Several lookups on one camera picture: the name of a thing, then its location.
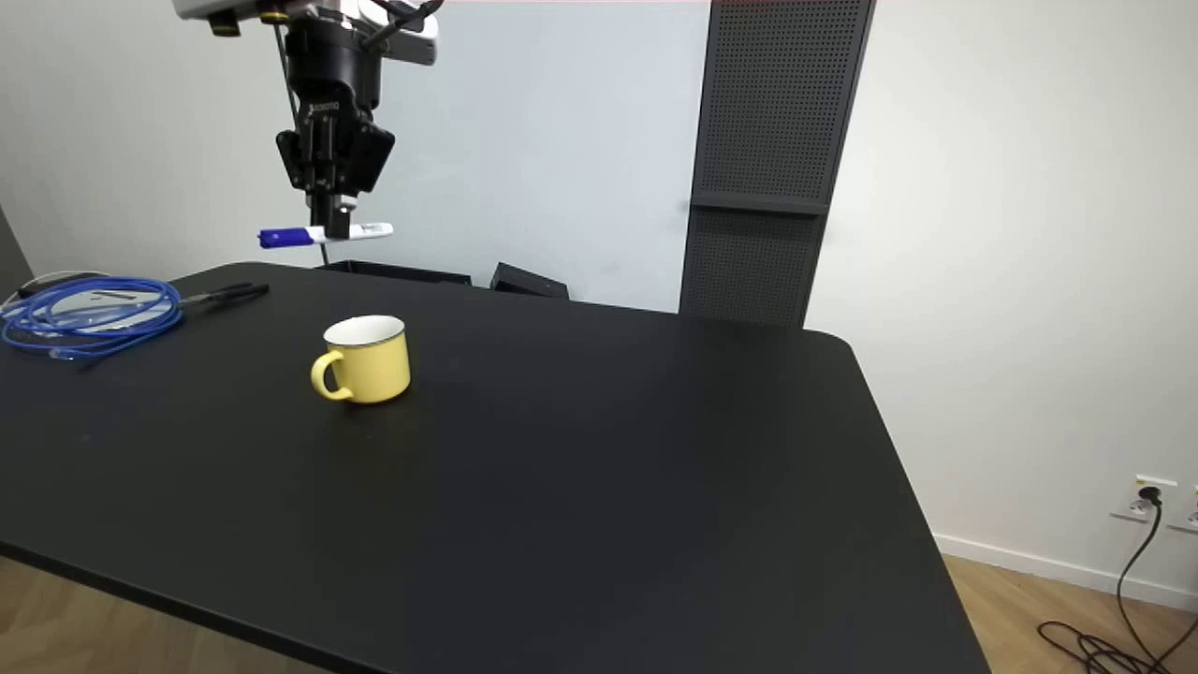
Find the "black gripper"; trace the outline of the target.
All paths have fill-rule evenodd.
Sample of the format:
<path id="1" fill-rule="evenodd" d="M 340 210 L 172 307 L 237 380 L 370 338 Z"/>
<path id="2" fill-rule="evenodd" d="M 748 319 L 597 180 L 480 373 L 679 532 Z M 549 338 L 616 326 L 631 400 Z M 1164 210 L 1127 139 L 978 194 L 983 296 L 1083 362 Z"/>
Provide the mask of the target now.
<path id="1" fill-rule="evenodd" d="M 281 160 L 308 192 L 310 226 L 324 240 L 352 240 L 357 194 L 378 182 L 392 151 L 392 136 L 374 125 L 383 58 L 338 23 L 297 23 L 284 58 L 299 114 L 278 136 Z"/>

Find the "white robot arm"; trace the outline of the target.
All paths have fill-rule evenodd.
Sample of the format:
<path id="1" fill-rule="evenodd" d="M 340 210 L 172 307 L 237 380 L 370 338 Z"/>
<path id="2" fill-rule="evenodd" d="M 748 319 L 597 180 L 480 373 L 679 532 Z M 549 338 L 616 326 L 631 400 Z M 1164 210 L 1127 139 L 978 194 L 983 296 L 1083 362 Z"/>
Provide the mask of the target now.
<path id="1" fill-rule="evenodd" d="M 374 125 L 383 64 L 437 61 L 444 0 L 172 0 L 179 18 L 237 38 L 258 18 L 278 38 L 293 129 L 278 136 L 289 182 L 324 240 L 359 240 L 357 202 L 378 182 L 395 136 Z"/>

